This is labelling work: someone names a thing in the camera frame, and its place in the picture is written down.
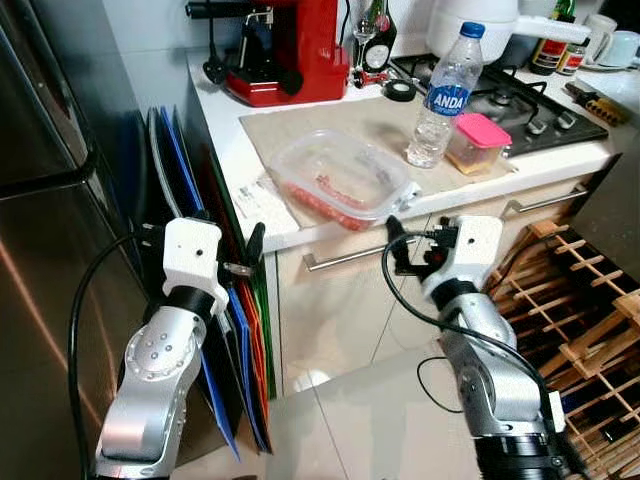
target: white mug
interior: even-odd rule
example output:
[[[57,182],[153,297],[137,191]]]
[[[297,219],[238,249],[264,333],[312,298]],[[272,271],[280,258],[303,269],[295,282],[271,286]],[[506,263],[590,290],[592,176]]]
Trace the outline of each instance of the white mug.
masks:
[[[618,30],[611,35],[604,50],[598,55],[597,61],[606,67],[628,67],[640,62],[640,58],[636,56],[638,48],[640,48],[640,34]]]
[[[611,39],[611,34],[615,32],[618,24],[614,19],[597,13],[589,15],[584,24],[591,29],[589,45],[585,49],[584,61],[587,64],[594,64],[607,46]]]

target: wine glass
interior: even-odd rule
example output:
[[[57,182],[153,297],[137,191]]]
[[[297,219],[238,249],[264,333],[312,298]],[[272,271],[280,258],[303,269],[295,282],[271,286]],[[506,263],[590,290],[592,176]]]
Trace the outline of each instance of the wine glass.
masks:
[[[364,60],[364,49],[369,40],[376,36],[378,33],[377,22],[369,20],[368,16],[363,16],[358,22],[356,22],[353,29],[353,36],[358,41],[358,56],[355,62],[355,71],[362,72],[362,62]]]

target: beige cutting mat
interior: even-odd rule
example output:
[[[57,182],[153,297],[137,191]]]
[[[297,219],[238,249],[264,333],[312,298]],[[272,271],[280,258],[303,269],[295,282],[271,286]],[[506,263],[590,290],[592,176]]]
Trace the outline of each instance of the beige cutting mat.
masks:
[[[241,117],[240,121],[267,170],[271,159],[301,136],[318,129],[331,129],[387,150],[408,167],[411,178],[422,188],[422,195],[455,190],[470,183],[482,182],[508,173],[509,170],[503,162],[496,162],[488,173],[474,177],[463,175],[446,159],[432,169],[409,165],[404,160],[405,149],[413,135],[421,101],[420,95],[408,103],[379,97],[248,115]],[[326,222],[307,207],[289,197],[285,198],[292,215],[301,227],[312,227]]]

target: wooden wine rack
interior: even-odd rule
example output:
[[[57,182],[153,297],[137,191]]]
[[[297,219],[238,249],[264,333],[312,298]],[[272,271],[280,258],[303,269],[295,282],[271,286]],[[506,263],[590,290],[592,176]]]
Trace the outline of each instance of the wooden wine rack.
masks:
[[[552,221],[529,226],[488,282],[598,479],[640,471],[639,286]]]

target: roll of tape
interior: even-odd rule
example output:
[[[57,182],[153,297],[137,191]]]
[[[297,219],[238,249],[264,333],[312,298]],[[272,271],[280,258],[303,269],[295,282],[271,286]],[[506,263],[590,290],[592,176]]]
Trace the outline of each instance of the roll of tape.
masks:
[[[382,93],[394,102],[410,102],[416,96],[416,87],[405,80],[391,80],[384,86]]]

